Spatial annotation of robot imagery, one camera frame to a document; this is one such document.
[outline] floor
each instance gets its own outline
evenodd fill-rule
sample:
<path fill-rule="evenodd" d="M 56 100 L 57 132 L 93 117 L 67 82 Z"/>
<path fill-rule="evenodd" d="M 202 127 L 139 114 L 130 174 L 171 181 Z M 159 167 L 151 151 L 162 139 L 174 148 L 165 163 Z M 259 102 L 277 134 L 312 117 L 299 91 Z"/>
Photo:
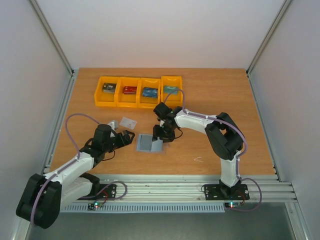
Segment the floor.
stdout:
<path fill-rule="evenodd" d="M 284 203 L 253 212 L 62 213 L 48 229 L 29 230 L 29 240 L 292 240 Z"/>

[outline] metal vent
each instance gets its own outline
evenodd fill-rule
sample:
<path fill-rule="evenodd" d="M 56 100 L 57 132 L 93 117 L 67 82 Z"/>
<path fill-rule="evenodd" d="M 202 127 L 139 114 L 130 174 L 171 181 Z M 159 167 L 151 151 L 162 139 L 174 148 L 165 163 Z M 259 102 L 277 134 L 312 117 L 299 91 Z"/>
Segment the metal vent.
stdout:
<path fill-rule="evenodd" d="M 87 203 L 73 203 L 62 213 L 224 213 L 222 203 L 106 203 L 103 207 L 89 210 Z"/>

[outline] mounting plate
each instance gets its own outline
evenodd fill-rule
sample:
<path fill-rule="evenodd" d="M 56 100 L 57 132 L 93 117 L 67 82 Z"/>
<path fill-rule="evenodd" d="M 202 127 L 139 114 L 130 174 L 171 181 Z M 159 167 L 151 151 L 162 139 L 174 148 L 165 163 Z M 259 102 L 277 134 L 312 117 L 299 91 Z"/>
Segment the mounting plate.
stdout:
<path fill-rule="evenodd" d="M 204 192 L 205 200 L 249 200 L 249 191 L 246 184 L 239 184 L 237 186 L 237 191 L 229 198 L 225 198 L 221 193 L 220 184 L 205 184 L 202 186 L 201 190 Z"/>
<path fill-rule="evenodd" d="M 106 185 L 107 184 L 100 184 L 99 191 L 101 189 L 103 189 Z M 116 194 L 117 194 L 117 185 L 116 184 L 111 184 L 106 189 L 104 189 L 104 191 L 108 194 L 108 199 L 114 199 L 116 197 Z M 105 194 L 102 192 L 99 195 L 97 195 L 97 196 L 95 196 L 93 198 L 90 198 L 90 200 L 97 200 L 97 199 L 104 199 L 104 198 L 105 198 Z"/>

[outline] white card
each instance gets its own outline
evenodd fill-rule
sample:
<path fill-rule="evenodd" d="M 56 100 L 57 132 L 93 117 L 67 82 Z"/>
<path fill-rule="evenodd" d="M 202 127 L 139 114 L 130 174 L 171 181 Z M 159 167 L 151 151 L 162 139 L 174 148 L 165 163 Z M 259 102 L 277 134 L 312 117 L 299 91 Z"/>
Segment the white card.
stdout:
<path fill-rule="evenodd" d="M 132 129 L 132 130 L 135 128 L 136 124 L 137 124 L 137 121 L 126 118 L 126 117 L 123 117 L 120 122 L 121 126 L 124 126 L 128 129 Z"/>

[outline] small wire piece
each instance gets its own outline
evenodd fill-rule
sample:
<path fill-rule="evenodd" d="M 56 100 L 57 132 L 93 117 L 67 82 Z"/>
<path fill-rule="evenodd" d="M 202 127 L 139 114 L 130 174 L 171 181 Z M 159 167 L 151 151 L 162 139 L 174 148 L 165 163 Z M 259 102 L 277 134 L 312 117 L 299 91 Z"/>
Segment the small wire piece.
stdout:
<path fill-rule="evenodd" d="M 180 138 L 180 137 L 184 134 L 184 132 L 180 129 L 180 127 L 179 127 L 179 128 L 177 128 L 177 129 L 181 132 L 181 134 L 180 134 L 180 136 L 177 136 L 175 139 Z"/>
<path fill-rule="evenodd" d="M 105 194 L 104 202 L 102 203 L 102 206 L 103 206 L 106 203 L 107 199 L 108 199 L 108 193 L 106 193 L 105 191 L 103 191 L 102 193 Z"/>
<path fill-rule="evenodd" d="M 242 203 L 240 204 L 240 206 L 243 206 L 244 204 L 245 204 L 245 202 L 246 202 L 246 197 L 245 197 L 245 195 L 242 193 L 242 192 L 240 192 L 240 191 L 237 191 L 237 193 L 242 197 Z"/>
<path fill-rule="evenodd" d="M 261 206 L 261 203 L 262 203 L 262 191 L 261 191 L 261 187 L 259 186 L 259 184 L 254 180 L 254 179 L 252 179 L 252 178 L 250 178 L 250 177 L 246 177 L 246 178 L 240 178 L 240 180 L 242 180 L 242 181 L 245 181 L 245 180 L 250 180 L 250 181 L 252 181 L 255 185 L 256 185 L 256 187 L 258 188 L 258 190 L 259 190 L 259 195 L 260 195 L 260 198 L 259 198 L 259 202 L 258 202 L 258 204 L 255 206 L 255 207 L 253 207 L 253 208 L 251 208 L 251 209 L 238 209 L 238 208 L 227 208 L 227 209 L 229 209 L 229 210 L 234 210 L 234 211 L 238 211 L 238 212 L 252 212 L 252 211 L 254 211 L 254 210 L 256 210 L 256 209 L 258 209 L 260 206 Z"/>
<path fill-rule="evenodd" d="M 103 159 L 103 160 L 102 160 L 102 162 L 103 162 L 103 161 L 108 161 L 108 160 L 113 159 L 113 158 L 115 157 L 115 155 L 116 155 L 116 151 L 115 151 L 115 150 L 113 150 L 113 156 L 112 156 L 112 157 L 110 157 L 110 158 Z"/>

